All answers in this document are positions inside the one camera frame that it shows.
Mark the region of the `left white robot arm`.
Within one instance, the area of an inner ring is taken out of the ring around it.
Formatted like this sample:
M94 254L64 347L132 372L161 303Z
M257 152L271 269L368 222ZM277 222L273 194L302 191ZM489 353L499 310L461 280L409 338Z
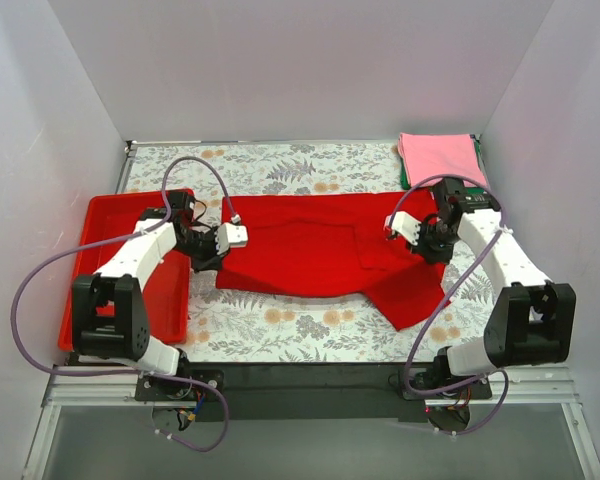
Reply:
M213 227L200 224L188 190L167 191L161 199L162 206L139 215L107 262L73 280L71 346L79 356L147 375L149 387L164 397L215 397L221 379L199 375L182 350L152 333L144 290L173 252L186 256L196 272L220 270L231 251L247 244L248 231L238 215Z

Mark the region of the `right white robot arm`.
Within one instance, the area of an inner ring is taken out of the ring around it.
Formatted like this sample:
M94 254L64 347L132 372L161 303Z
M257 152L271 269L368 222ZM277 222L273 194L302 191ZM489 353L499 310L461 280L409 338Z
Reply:
M491 193L470 193L466 179L459 176L437 175L434 181L437 210L408 228L410 251L429 264L447 264L455 244L464 242L497 298L483 335L443 348L422 373L406 371L406 391L451 398L502 367L564 362L571 346L574 289L553 282L533 264L508 229L504 207Z

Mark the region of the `red t shirt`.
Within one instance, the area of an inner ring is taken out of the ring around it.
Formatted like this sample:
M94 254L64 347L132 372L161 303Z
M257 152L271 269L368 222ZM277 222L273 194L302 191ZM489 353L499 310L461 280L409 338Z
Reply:
M390 240L396 206L418 220L433 213L426 191L307 196L235 196L248 243L229 253L219 289L308 298L364 295L396 330L428 318L444 296L444 265Z

